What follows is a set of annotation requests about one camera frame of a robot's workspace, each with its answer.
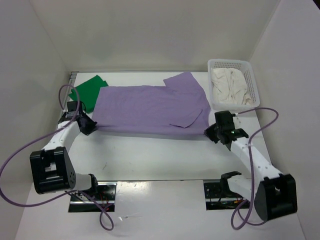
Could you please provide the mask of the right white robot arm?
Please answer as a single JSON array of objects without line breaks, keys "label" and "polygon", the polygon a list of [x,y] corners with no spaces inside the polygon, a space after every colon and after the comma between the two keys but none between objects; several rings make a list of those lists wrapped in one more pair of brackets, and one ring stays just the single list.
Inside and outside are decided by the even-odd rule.
[{"label": "right white robot arm", "polygon": [[283,174],[274,167],[253,145],[257,130],[248,135],[236,128],[237,113],[228,110],[214,114],[215,123],[204,134],[214,143],[221,143],[249,170],[251,178],[232,171],[221,175],[219,191],[225,197],[233,194],[249,202],[249,212],[255,211],[260,219],[268,222],[297,212],[296,181],[291,174]]}]

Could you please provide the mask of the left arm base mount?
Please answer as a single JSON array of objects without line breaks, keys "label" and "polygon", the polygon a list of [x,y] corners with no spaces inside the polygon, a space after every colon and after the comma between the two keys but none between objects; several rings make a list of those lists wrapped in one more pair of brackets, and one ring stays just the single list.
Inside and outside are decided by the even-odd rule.
[{"label": "left arm base mount", "polygon": [[[116,189],[116,182],[99,181],[96,193],[89,193],[88,191],[85,191],[85,193],[93,198],[107,212],[114,212]],[[73,193],[71,195],[68,207],[69,213],[94,213],[100,211],[101,210],[83,194]]]}]

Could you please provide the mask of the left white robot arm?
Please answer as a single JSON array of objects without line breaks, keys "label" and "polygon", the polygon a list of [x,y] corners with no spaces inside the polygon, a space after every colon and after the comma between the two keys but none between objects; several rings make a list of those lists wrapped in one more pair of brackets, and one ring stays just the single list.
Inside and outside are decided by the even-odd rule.
[{"label": "left white robot arm", "polygon": [[96,177],[92,173],[76,173],[69,156],[79,134],[88,136],[97,130],[97,122],[86,111],[82,101],[68,102],[67,111],[58,121],[58,132],[41,150],[30,154],[32,178],[38,194],[74,190],[82,191],[89,200],[99,196],[100,187]]}]

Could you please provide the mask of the green t shirt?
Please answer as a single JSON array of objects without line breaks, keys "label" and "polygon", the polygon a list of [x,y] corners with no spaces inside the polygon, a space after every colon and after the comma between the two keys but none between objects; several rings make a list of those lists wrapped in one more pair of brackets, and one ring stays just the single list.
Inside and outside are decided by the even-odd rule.
[{"label": "green t shirt", "polygon": [[100,88],[108,86],[109,85],[105,80],[103,80],[99,75],[96,75],[75,87],[80,101],[84,103],[88,114],[94,111]]}]

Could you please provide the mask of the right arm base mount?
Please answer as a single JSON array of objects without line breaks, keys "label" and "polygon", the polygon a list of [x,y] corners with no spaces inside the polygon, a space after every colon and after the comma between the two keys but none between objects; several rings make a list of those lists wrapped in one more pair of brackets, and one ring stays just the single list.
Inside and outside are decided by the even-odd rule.
[{"label": "right arm base mount", "polygon": [[245,199],[237,193],[226,195],[222,193],[219,180],[203,182],[205,206],[207,211],[234,210]]}]

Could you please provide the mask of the purple t shirt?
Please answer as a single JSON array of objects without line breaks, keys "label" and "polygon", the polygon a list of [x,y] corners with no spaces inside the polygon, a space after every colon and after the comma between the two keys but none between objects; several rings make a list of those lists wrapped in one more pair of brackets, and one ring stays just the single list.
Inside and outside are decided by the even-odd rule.
[{"label": "purple t shirt", "polygon": [[202,135],[209,127],[211,106],[193,74],[183,72],[163,82],[102,87],[92,119],[107,132]]}]

